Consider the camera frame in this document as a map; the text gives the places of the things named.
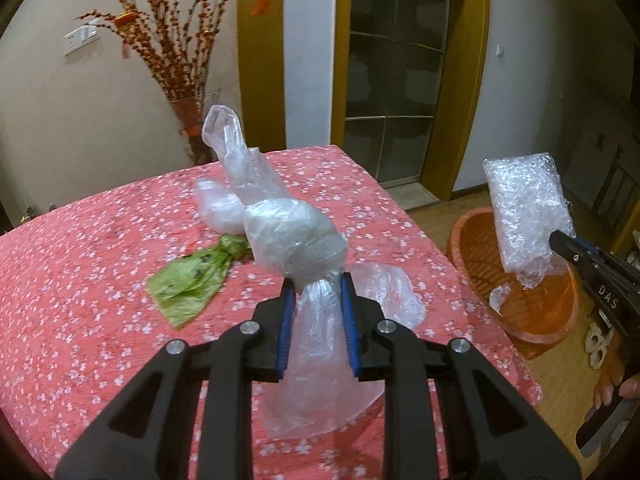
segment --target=tablecloth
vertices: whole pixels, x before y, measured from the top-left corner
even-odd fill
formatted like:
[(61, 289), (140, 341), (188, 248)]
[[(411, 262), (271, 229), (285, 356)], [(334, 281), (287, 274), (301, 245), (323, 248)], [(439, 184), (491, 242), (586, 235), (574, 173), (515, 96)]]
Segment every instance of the tablecloth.
[[(426, 306), (416, 329), (421, 337), (468, 338), (525, 398), (542, 398), (469, 283), (360, 166), (335, 146), (267, 157), (293, 195), (348, 236), (348, 261), (404, 268)], [(193, 200), (200, 176), (224, 178), (218, 163), (176, 171), (71, 203), (0, 237), (0, 407), (49, 473), (169, 339), (214, 340), (249, 319), (259, 301), (277, 296), (279, 277), (253, 262), (236, 263), (220, 293), (183, 330), (172, 330), (156, 309), (146, 279), (218, 238)], [(255, 384), (257, 479), (380, 477), (382, 400), (340, 431), (291, 441), (267, 436), (260, 396)]]

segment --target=human hand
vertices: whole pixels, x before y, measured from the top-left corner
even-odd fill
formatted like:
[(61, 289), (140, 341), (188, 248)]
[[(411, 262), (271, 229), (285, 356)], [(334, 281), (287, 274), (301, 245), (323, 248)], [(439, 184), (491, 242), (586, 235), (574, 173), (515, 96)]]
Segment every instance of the human hand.
[[(625, 375), (625, 365), (620, 358), (622, 338), (614, 332), (607, 355), (600, 369), (600, 379), (593, 389), (593, 405), (598, 409), (601, 405), (609, 406), (613, 399), (613, 391), (620, 386)], [(640, 374), (626, 380), (618, 391), (620, 397), (640, 398)]]

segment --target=table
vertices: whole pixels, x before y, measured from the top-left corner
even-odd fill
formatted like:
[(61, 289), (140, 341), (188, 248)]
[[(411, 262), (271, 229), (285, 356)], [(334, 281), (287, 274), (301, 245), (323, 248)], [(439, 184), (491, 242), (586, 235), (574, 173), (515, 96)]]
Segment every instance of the table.
[[(542, 398), (469, 283), (360, 166), (335, 146), (267, 157), (293, 195), (321, 209), (349, 237), (349, 262), (404, 268), (427, 309), (416, 329), (421, 337), (443, 343), (468, 338), (526, 399)], [(135, 182), (0, 237), (0, 408), (50, 474), (169, 339), (214, 340), (279, 292), (279, 277), (253, 262), (236, 263), (220, 293), (186, 328), (174, 331), (160, 315), (146, 279), (218, 237), (199, 218), (192, 198), (200, 176), (222, 180), (222, 168), (214, 163)], [(256, 405), (260, 390), (254, 388)], [(296, 441), (269, 439), (257, 410), (255, 477), (379, 478), (382, 406), (379, 400), (343, 431)]]

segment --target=green plastic bag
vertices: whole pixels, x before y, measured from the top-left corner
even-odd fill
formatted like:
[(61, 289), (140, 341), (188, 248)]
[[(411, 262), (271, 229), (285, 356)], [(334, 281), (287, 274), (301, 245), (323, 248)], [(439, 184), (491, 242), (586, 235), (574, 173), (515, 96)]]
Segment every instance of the green plastic bag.
[(162, 315), (180, 328), (201, 313), (226, 280), (231, 262), (251, 256), (243, 236), (222, 235), (215, 247), (170, 262), (146, 280)]

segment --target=laundry basket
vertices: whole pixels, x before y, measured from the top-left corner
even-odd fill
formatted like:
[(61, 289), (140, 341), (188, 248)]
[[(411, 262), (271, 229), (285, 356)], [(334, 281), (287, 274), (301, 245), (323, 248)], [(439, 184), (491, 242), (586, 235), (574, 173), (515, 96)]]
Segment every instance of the laundry basket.
[(525, 290), (514, 274), (502, 268), (490, 207), (473, 209), (453, 225), (447, 256), (468, 277), (476, 294), (489, 303), (495, 287), (509, 283), (511, 292), (500, 314), (487, 310), (502, 325), (525, 359), (534, 359), (564, 339), (578, 314), (578, 288), (574, 274), (547, 276), (540, 285)]

